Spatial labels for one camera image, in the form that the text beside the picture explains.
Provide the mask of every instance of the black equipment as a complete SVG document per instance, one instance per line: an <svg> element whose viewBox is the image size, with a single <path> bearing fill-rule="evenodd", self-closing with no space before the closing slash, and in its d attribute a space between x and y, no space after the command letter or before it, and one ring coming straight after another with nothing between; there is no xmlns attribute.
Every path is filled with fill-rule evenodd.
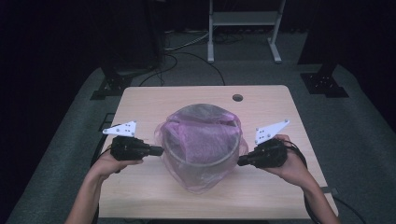
<svg viewBox="0 0 396 224"><path fill-rule="evenodd" d="M110 154L117 161L140 161L147 156L161 156L162 147L151 147L135 137L117 136L113 138Z"/></svg>
<svg viewBox="0 0 396 224"><path fill-rule="evenodd" d="M288 158L282 141L272 138L256 146L252 152L239 157L238 165L254 165L256 168L280 167Z"/></svg>

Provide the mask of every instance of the transparent plastic bag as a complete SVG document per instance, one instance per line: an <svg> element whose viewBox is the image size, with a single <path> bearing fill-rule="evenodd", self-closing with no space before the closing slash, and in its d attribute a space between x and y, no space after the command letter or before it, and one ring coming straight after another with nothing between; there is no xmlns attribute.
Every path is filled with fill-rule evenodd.
<svg viewBox="0 0 396 224"><path fill-rule="evenodd" d="M215 105L181 108L157 127L155 140L170 174L193 193L213 188L248 153L239 118Z"/></svg>

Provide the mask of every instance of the white metal frame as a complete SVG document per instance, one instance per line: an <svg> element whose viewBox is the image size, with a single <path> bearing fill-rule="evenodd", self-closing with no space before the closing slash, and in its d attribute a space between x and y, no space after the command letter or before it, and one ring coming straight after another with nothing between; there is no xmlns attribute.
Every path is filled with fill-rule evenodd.
<svg viewBox="0 0 396 224"><path fill-rule="evenodd" d="M275 63L282 63L279 52L276 48L276 36L282 20L283 9L286 0L282 0L278 11L260 12L214 12L213 0L209 1L209 39L207 42L207 60L210 63L215 61L213 49L213 27L227 25L274 25L274 31L267 41L274 56Z"/></svg>

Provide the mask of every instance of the black cable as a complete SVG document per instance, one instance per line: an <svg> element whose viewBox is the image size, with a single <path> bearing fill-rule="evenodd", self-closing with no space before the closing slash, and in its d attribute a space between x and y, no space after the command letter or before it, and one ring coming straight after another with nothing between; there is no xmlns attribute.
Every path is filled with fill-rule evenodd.
<svg viewBox="0 0 396 224"><path fill-rule="evenodd" d="M236 5L238 4L239 0L235 1L235 3L233 4L233 7L231 8L231 11L234 11L236 8Z"/></svg>
<svg viewBox="0 0 396 224"><path fill-rule="evenodd" d="M291 147L287 147L287 148L294 151L297 154L297 156L300 158L300 160L303 162L305 168L308 169L308 164L306 163L305 156L303 155L301 150L294 143L290 141L282 140L282 142L291 144ZM317 218L314 211L312 211L311 205L309 204L309 201L306 198L305 193L304 193L304 205L306 212L308 213L309 217L311 217L311 220L316 224L320 224L320 220Z"/></svg>
<svg viewBox="0 0 396 224"><path fill-rule="evenodd" d="M176 65L177 65L177 58L176 58L175 56L172 56L172 55L169 55L169 54L165 54L165 56L168 56L168 57L173 58L173 59L175 60L175 63L174 63L170 68L168 68L168 69L165 69L165 70L163 70L163 71L160 70L160 72L156 72L156 73L152 74L151 76L146 77L142 82L140 82L139 87L141 87L141 86L143 85L143 83L145 83L145 82L146 82L147 80L149 80L151 77L157 76L159 73L167 72L167 71L173 69L174 67L176 67Z"/></svg>
<svg viewBox="0 0 396 224"><path fill-rule="evenodd" d="M92 156L92 159L91 159L91 167L96 163L96 161L98 160L98 158L99 158L100 156L102 156L102 154L100 154L100 151L102 150L103 145L105 144L106 138L107 138L107 135L103 134L102 137L101 137L101 139L99 140L99 143L98 143L98 145L96 146L96 150L95 150L95 152L93 153L93 156Z"/></svg>
<svg viewBox="0 0 396 224"><path fill-rule="evenodd" d="M109 150L111 150L111 149L112 149L112 147L107 148L105 151L103 151L103 152L98 156L97 159L99 159L101 156L103 156L103 154L105 154L107 151L109 151Z"/></svg>
<svg viewBox="0 0 396 224"><path fill-rule="evenodd" d="M161 68L159 68L158 70L159 72L157 72L157 77L160 79L161 86L163 86L165 84L165 81L163 80L163 71L161 70Z"/></svg>
<svg viewBox="0 0 396 224"><path fill-rule="evenodd" d="M170 49L166 48L165 51L166 52L172 52L172 51L175 51L175 50L178 50L178 49L186 48L188 46L197 45L197 44L204 44L205 43L204 41L207 40L207 36L208 35L209 35L209 32L205 32L204 35L202 35L202 36L200 36L198 38L195 38L194 40L192 40L192 41L190 41L190 42L188 42L186 44L182 44L180 46L173 47L173 48L170 48Z"/></svg>
<svg viewBox="0 0 396 224"><path fill-rule="evenodd" d="M205 63L209 64L211 67L213 67L214 69L216 69L216 71L218 71L218 73L219 73L219 75L220 75L220 77L221 77L222 83L223 83L223 85L225 86L225 81L224 81L224 77L223 77L222 73L221 73L220 70L219 70L217 67L215 67L212 63L209 63L207 60L201 58L200 56L197 56L197 55L195 55L195 54L188 53L188 52L174 52L173 54L187 54L187 55L190 55L190 56L193 56L193 57L195 57L195 58L198 58L198 59L204 61Z"/></svg>
<svg viewBox="0 0 396 224"><path fill-rule="evenodd" d="M364 218L361 216L361 214L359 214L358 211L356 211L352 206L350 206L349 204L345 203L344 201L342 201L339 198L336 198L334 196L332 196L337 202L343 204L345 207L349 208L360 220L362 223L366 224L366 221L364 220Z"/></svg>
<svg viewBox="0 0 396 224"><path fill-rule="evenodd" d="M231 45L236 42L242 41L244 39L243 35L241 35L241 34L239 34L239 35L240 35L240 37L238 38L236 35L230 35L227 33L218 34L218 35L214 36L215 38L214 38L213 42L218 45Z"/></svg>

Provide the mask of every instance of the forearm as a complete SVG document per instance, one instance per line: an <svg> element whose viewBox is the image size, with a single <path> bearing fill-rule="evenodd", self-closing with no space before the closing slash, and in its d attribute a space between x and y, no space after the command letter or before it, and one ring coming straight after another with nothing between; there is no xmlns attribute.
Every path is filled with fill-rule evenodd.
<svg viewBox="0 0 396 224"><path fill-rule="evenodd" d="M340 223L317 182L302 189L312 212L320 220L320 223Z"/></svg>
<svg viewBox="0 0 396 224"><path fill-rule="evenodd" d="M65 223L92 223L103 181L98 176L87 174Z"/></svg>

